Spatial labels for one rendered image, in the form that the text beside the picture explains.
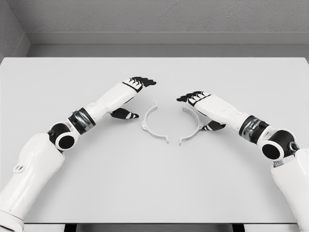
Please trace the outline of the left robot hand striped fingers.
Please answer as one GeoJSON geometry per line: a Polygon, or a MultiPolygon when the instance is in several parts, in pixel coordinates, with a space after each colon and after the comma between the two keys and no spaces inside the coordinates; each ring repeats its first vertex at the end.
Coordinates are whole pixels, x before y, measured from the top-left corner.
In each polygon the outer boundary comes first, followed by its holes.
{"type": "Polygon", "coordinates": [[[106,112],[117,119],[135,119],[139,115],[121,106],[135,97],[143,88],[156,85],[156,81],[144,77],[131,77],[106,92],[99,100],[106,108],[106,112]]]}

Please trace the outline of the right robot hand striped fingers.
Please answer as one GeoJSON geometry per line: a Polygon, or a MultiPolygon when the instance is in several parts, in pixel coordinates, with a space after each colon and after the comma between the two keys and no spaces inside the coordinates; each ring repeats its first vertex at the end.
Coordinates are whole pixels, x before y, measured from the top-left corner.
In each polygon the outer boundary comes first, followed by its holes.
{"type": "Polygon", "coordinates": [[[187,93],[179,98],[178,102],[186,102],[207,116],[211,121],[203,127],[206,131],[218,131],[225,127],[237,110],[231,104],[220,99],[216,95],[204,91],[187,93]]]}

